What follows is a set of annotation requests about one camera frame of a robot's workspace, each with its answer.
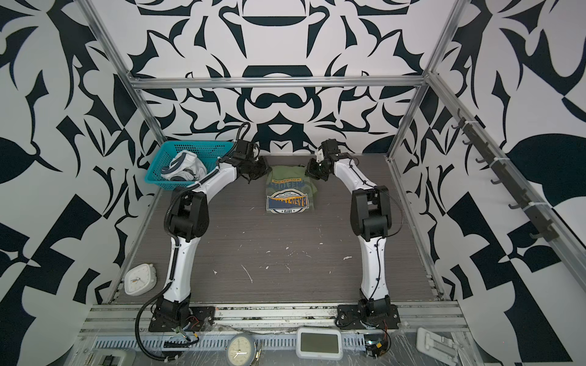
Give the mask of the green tank top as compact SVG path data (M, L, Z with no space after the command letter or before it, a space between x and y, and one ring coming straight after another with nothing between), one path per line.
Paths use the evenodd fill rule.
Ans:
M314 210L317 188L304 166L273 166L266 180L266 210L272 214L301 214Z

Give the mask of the white grey tank top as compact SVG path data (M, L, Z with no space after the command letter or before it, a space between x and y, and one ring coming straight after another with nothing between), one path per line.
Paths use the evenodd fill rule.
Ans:
M161 176L168 181L198 181L208 174L208 169L194 152L183 150L163 166Z

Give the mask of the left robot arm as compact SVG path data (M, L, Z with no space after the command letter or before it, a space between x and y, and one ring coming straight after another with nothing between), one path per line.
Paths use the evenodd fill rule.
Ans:
M210 224L208 204L239 177L252 181L270 171L259 152L255 143L238 140L212 171L173 193L163 221L171 238L171 256L166 283L156 296L155 309L156 318L166 321L169 327L184 327L188 323L192 266L198 244Z

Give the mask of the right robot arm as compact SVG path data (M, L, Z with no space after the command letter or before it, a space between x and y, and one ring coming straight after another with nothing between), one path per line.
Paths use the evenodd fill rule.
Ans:
M323 181L333 175L351 193L349 222L360 242L363 268L360 313L364 318L389 315L391 302L385 280L385 245L392 228L389 190L367 178L333 139L321 143L306 175Z

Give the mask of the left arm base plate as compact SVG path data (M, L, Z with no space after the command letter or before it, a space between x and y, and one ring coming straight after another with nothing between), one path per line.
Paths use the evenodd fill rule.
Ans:
M215 307L184 307L181 310L155 309L149 332L173 332L181 326L186 332L201 331L215 321Z

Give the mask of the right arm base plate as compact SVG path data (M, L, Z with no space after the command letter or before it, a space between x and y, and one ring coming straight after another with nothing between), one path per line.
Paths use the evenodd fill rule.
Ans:
M399 328L400 323L398 308L394 304L390 305L389 312L370 317L364 316L358 305L338 305L334 319L334 325L342 330L395 330Z

